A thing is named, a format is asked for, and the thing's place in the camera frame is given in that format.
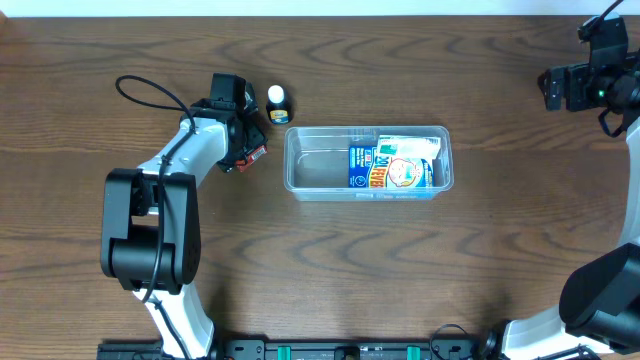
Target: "white wall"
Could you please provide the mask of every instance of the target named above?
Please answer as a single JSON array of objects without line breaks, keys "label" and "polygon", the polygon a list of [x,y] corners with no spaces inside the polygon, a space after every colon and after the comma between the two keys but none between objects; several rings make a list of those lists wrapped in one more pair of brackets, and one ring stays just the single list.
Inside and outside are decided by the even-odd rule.
[{"label": "white wall", "polygon": [[[593,15],[613,0],[0,0],[8,17]],[[640,14],[627,0],[620,14]]]}]

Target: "white bottle cap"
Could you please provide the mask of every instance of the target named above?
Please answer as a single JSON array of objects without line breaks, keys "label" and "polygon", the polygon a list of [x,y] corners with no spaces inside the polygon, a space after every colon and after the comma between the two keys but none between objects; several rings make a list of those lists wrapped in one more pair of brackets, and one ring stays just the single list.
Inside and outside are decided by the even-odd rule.
[{"label": "white bottle cap", "polygon": [[284,89],[280,85],[273,85],[268,91],[269,101],[279,104],[284,101]]}]

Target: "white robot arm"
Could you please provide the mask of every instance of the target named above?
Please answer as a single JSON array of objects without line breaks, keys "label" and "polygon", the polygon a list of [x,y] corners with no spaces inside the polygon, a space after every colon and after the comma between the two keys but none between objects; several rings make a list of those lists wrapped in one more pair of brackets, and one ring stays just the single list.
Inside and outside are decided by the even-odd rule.
[{"label": "white robot arm", "polygon": [[[640,121],[635,121],[627,130],[627,145],[631,158],[631,176],[627,214],[617,247],[628,243],[640,245]],[[587,336],[576,337],[566,333],[559,306],[556,305],[531,318],[507,324],[501,351],[511,360],[530,360],[532,355],[545,357],[580,345],[598,354],[613,352],[609,344]]]},{"label": "white robot arm", "polygon": [[[126,79],[156,87],[180,107],[131,98],[119,87]],[[255,160],[252,155],[266,152],[266,137],[249,118],[257,109],[253,89],[238,76],[214,74],[209,98],[186,109],[175,96],[146,79],[127,75],[118,79],[116,88],[129,100],[181,110],[185,116],[176,136],[158,155],[137,169],[114,169],[107,177],[103,272],[145,303],[162,335],[166,356],[207,358],[213,351],[215,327],[193,283],[200,261],[196,189],[214,165],[228,172],[248,166],[248,157]],[[158,226],[131,221],[132,216],[146,215],[158,215]]]}]

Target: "black mount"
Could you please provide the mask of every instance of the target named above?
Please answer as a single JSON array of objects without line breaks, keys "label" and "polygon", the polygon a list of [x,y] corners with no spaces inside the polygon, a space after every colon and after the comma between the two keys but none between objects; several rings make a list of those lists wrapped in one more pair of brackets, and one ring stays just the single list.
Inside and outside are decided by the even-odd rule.
[{"label": "black mount", "polygon": [[[433,350],[443,360],[472,359],[476,342],[451,338],[433,340]],[[162,354],[162,343],[102,344],[97,360],[169,360]],[[416,342],[285,342],[230,340],[206,360],[439,360],[428,341]]]},{"label": "black mount", "polygon": [[[628,53],[621,17],[593,18],[578,29],[578,37],[590,45],[589,62],[552,67],[538,78],[546,108],[560,110],[563,98],[571,112],[605,108],[598,117],[600,126],[606,135],[617,137],[640,115],[638,53]],[[623,115],[613,131],[606,122],[609,113]]]},{"label": "black mount", "polygon": [[[158,227],[137,225],[132,216],[157,206],[157,177],[139,169],[114,169],[107,176],[102,217],[100,264],[125,290],[139,290],[151,279]],[[193,281],[200,263],[200,222],[195,176],[175,173],[164,178],[165,236],[157,289],[180,293]]]},{"label": "black mount", "polygon": [[609,344],[619,354],[640,351],[640,247],[626,244],[576,270],[560,297],[566,331]]},{"label": "black mount", "polygon": [[[233,74],[213,74],[211,92],[190,108],[193,117],[215,119],[227,126],[229,148],[218,162],[225,172],[263,146],[267,138],[251,119],[258,110],[253,87]],[[151,281],[158,227],[134,224],[157,208],[157,175],[139,169],[114,169],[105,182],[100,264],[125,290],[139,290]],[[173,173],[164,177],[164,244],[156,289],[180,293],[193,281],[200,263],[200,223],[195,177]]]}]

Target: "small bottle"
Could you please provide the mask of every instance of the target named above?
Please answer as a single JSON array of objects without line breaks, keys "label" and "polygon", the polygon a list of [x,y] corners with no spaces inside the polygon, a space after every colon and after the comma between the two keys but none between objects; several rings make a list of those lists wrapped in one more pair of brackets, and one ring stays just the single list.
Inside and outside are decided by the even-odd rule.
[{"label": "small bottle", "polygon": [[282,86],[273,85],[268,92],[267,115],[272,123],[282,125],[293,120],[291,102],[287,99]]}]

